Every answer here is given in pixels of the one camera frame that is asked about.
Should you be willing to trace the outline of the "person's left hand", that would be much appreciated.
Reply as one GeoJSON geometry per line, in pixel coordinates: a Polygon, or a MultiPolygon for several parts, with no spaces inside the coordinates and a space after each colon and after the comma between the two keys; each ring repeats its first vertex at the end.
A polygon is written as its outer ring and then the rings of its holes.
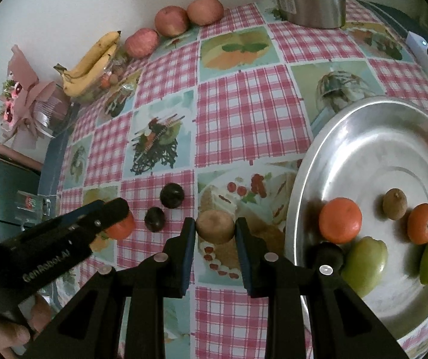
{"type": "MultiPolygon", "coordinates": [[[[35,303],[31,308],[29,326],[39,334],[52,320],[52,309],[45,299],[35,295],[35,303]]],[[[28,343],[30,334],[26,327],[7,321],[0,321],[0,354],[7,359],[15,359],[12,347],[28,343]]]]}

